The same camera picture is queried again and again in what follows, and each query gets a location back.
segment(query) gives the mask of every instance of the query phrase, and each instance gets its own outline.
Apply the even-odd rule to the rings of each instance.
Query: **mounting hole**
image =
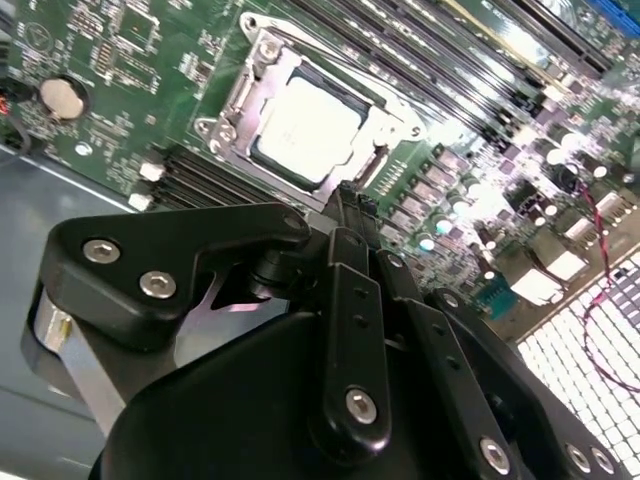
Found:
[[[444,335],[447,333],[447,332],[445,331],[445,329],[444,329],[444,328],[442,328],[442,327],[441,327],[440,325],[438,325],[437,323],[434,323],[434,324],[433,324],[433,329],[434,329],[434,330],[436,331],[436,333],[437,333],[438,335],[440,335],[441,337],[444,337]]]
[[[258,22],[254,17],[247,17],[244,21],[244,27],[249,31],[255,30],[257,26]]]
[[[589,460],[584,455],[584,453],[582,453],[580,450],[578,450],[577,447],[571,445],[570,443],[567,443],[566,449],[569,458],[573,461],[576,467],[578,467],[584,473],[591,472],[591,465],[589,465]]]
[[[354,288],[353,291],[356,293],[358,298],[362,298],[363,300],[369,296],[369,292],[363,290],[362,288]]]
[[[596,458],[596,463],[600,466],[600,468],[602,468],[609,475],[613,475],[615,473],[615,468],[613,467],[613,463],[611,463],[611,460],[609,460],[609,457],[607,457],[602,452],[602,450],[596,447],[591,447],[591,453],[593,453],[593,456]]]
[[[447,363],[451,368],[453,368],[456,372],[459,371],[462,367],[460,363],[453,357],[447,357]]]
[[[367,328],[369,326],[369,320],[362,315],[354,315],[353,319],[360,328]]]

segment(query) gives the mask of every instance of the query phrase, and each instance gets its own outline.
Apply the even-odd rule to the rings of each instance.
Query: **cable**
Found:
[[[598,211],[596,201],[594,200],[591,193],[589,193],[586,185],[583,185],[582,187],[582,195],[589,204],[589,208],[591,208],[593,214],[596,233],[598,235],[598,246],[600,248],[600,255],[602,256],[602,262],[604,264],[604,277],[606,279],[606,285],[602,288],[600,293],[598,293],[598,295],[596,295],[593,300],[591,300],[591,303],[589,303],[589,306],[585,310],[582,317],[582,350],[587,355],[587,358],[601,377],[606,378],[610,382],[615,383],[616,385],[622,387],[630,393],[640,393],[640,387],[629,385],[628,383],[624,382],[617,374],[615,374],[615,372],[610,372],[606,368],[602,367],[596,360],[593,351],[589,348],[589,340],[592,340],[589,335],[589,322],[593,320],[591,314],[597,307],[599,307],[605,300],[607,300],[607,292],[613,286],[613,280],[611,278],[611,265],[609,262],[609,245],[607,244],[607,237],[604,234],[602,216]]]
[[[22,120],[11,114],[11,112],[9,111],[7,100],[4,97],[0,97],[0,114],[4,115],[13,129],[18,132],[18,135],[20,135],[20,139],[22,140],[20,149],[13,155],[12,160],[14,158],[27,155],[31,151],[31,147],[33,146],[31,135],[29,135],[27,127],[22,122]]]

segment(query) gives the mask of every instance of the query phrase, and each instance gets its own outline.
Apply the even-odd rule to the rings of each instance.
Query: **blue connector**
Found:
[[[587,0],[587,3],[604,15],[609,23],[625,36],[640,37],[640,23],[612,0]]]

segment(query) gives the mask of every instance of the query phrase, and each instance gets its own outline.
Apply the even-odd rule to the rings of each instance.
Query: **black capacitor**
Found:
[[[538,189],[531,182],[525,180],[518,185],[514,192],[508,195],[507,202],[515,212],[525,215],[535,204],[537,195]]]
[[[532,209],[527,215],[527,217],[529,217],[529,220],[531,220],[536,227],[541,227],[545,223],[547,223],[547,219],[544,218],[544,215],[542,215],[542,212],[537,208]]]
[[[609,168],[609,171],[611,172],[611,176],[613,178],[624,184],[629,184],[636,181],[636,175],[627,167],[619,163],[612,164]]]
[[[538,201],[538,206],[542,209],[547,217],[553,217],[558,213],[558,207],[556,206],[556,204],[549,200],[547,197],[542,197]]]
[[[553,184],[569,195],[575,195],[580,191],[580,179],[566,165],[556,165],[551,171],[551,181]]]
[[[496,248],[496,241],[486,227],[476,228],[476,233],[478,234],[478,238],[480,238],[482,245],[484,245],[484,248],[487,250],[493,250]]]
[[[471,251],[473,252],[473,255],[476,259],[476,264],[478,265],[478,269],[480,270],[480,273],[482,274],[484,279],[493,280],[494,278],[496,278],[496,271],[491,263],[489,263],[489,260],[487,260],[487,257],[485,257],[482,253],[482,249],[480,248],[480,246],[477,243],[472,243],[469,248],[471,248]]]
[[[577,156],[577,160],[594,178],[602,178],[607,175],[608,169],[598,160],[588,153],[582,152]]]

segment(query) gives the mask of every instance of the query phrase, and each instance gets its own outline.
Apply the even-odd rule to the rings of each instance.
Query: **capacitor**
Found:
[[[38,97],[56,120],[77,120],[89,110],[87,88],[67,75],[59,75],[43,81],[38,88]]]
[[[447,195],[447,201],[456,215],[464,215],[471,207],[459,192],[450,192]]]
[[[578,193],[580,189],[580,179],[576,172],[566,165],[558,165],[551,172],[553,184],[569,195]]]
[[[537,208],[532,209],[527,216],[529,217],[529,220],[531,220],[536,227],[541,227],[545,223],[547,223],[547,219],[544,218],[544,216],[542,215],[542,212]]]
[[[636,181],[635,174],[624,165],[613,163],[609,170],[611,172],[611,176],[619,182],[629,184]]]
[[[562,146],[566,150],[575,150],[580,148],[584,141],[584,136],[574,132],[564,125],[553,125],[549,129],[549,138]]]
[[[480,238],[482,245],[484,245],[484,248],[487,250],[494,250],[496,248],[496,241],[486,227],[476,228],[476,233],[478,234],[478,238]]]
[[[453,228],[453,223],[442,212],[436,212],[429,217],[429,227],[437,235],[447,235]]]
[[[495,269],[493,268],[489,260],[487,260],[487,257],[485,257],[482,249],[480,248],[480,245],[478,245],[477,243],[473,243],[469,247],[473,252],[473,255],[476,259],[476,264],[478,265],[478,269],[480,270],[480,273],[482,274],[484,279],[493,280],[494,278],[496,278]]]
[[[551,200],[546,197],[543,197],[539,202],[538,206],[542,209],[544,214],[547,217],[553,217],[558,213],[558,207]]]
[[[607,167],[601,164],[588,153],[583,152],[578,155],[578,161],[587,172],[593,175],[594,178],[602,178],[607,175]]]
[[[467,175],[462,179],[462,185],[467,190],[470,198],[479,198],[482,194],[482,185],[476,177]]]
[[[436,248],[436,242],[430,233],[419,233],[416,235],[418,248],[423,252],[431,252]]]
[[[535,151],[538,152],[549,165],[564,163],[565,153],[552,142],[543,138],[536,142]]]

